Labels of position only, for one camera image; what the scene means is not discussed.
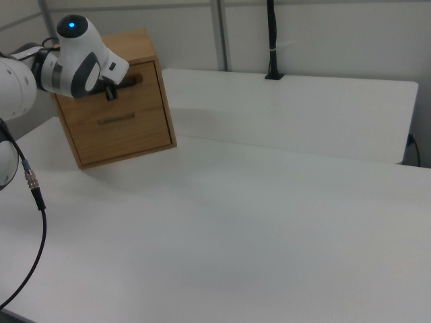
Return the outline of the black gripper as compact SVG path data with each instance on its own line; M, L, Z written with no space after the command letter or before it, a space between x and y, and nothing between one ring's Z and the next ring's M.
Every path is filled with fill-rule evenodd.
M91 94L94 95L101 93L105 94L108 101L117 99L117 89L115 88L115 84L112 81L99 79L96 82L93 90L91 91Z

